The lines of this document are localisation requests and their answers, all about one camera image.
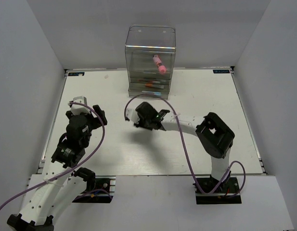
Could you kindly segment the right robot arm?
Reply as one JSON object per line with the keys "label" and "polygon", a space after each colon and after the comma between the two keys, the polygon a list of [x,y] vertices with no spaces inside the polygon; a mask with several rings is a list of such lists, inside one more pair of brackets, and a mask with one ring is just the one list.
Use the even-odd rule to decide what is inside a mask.
{"label": "right robot arm", "polygon": [[206,116],[184,116],[166,109],[159,112],[148,102],[126,109],[126,120],[148,130],[177,131],[196,136],[211,157],[211,185],[218,192],[229,186],[229,155],[234,132],[213,112]]}

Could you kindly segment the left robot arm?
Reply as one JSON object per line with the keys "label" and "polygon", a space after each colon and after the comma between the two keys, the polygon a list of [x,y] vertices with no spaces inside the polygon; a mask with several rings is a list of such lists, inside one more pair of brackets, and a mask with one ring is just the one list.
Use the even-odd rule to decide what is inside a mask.
{"label": "left robot arm", "polygon": [[59,217],[83,191],[95,189],[95,173],[81,167],[92,131],[107,125],[105,112],[98,105],[71,101],[66,112],[69,123],[60,137],[43,181],[35,193],[7,224],[14,231],[52,231]]}

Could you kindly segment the clear acrylic drawer organizer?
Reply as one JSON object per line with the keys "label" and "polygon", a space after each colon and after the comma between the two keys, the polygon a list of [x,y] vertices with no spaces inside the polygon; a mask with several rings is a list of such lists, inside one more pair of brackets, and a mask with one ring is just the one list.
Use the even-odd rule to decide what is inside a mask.
{"label": "clear acrylic drawer organizer", "polygon": [[[153,62],[158,55],[167,72],[160,74]],[[168,99],[176,56],[176,31],[169,26],[133,25],[129,27],[125,58],[129,80],[129,96],[141,95],[143,98]],[[139,82],[139,78],[166,79],[163,89],[146,87],[148,82]],[[160,92],[161,96],[143,94],[142,91]]]}

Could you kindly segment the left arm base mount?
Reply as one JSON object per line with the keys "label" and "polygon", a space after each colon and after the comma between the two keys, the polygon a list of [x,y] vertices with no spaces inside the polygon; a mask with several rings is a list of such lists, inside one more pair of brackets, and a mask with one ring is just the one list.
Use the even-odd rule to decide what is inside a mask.
{"label": "left arm base mount", "polygon": [[72,203],[109,204],[114,197],[115,186],[116,176],[97,176]]}

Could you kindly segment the light blue highlighter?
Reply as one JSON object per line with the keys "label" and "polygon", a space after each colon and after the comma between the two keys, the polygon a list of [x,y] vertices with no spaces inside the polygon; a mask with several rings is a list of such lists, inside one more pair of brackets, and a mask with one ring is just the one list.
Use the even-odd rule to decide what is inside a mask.
{"label": "light blue highlighter", "polygon": [[142,91],[143,94],[150,94],[154,96],[161,96],[160,92],[154,92],[154,91]]}

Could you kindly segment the orange capped highlighter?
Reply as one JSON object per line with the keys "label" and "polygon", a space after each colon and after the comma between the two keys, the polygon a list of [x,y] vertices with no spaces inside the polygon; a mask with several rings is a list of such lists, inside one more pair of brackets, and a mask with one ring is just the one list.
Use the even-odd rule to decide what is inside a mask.
{"label": "orange capped highlighter", "polygon": [[158,89],[163,89],[164,85],[160,85],[160,84],[151,84],[151,83],[146,83],[145,84],[146,87],[150,87],[150,88],[158,88]]}

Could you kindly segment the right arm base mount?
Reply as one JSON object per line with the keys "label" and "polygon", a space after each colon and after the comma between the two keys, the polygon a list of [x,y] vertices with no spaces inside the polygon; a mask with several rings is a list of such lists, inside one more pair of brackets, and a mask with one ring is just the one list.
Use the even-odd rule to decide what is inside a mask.
{"label": "right arm base mount", "polygon": [[201,193],[196,184],[193,183],[193,185],[197,205],[233,205],[242,203],[237,177],[230,177],[210,195]]}

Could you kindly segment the pink capped marker bottle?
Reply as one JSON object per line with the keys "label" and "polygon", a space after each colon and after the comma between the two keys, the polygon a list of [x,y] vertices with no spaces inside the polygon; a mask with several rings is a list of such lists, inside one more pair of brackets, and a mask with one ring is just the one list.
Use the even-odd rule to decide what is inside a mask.
{"label": "pink capped marker bottle", "polygon": [[154,55],[153,56],[153,62],[154,64],[157,66],[157,69],[159,71],[160,74],[165,74],[167,72],[166,67],[163,65],[160,57],[158,55]]}

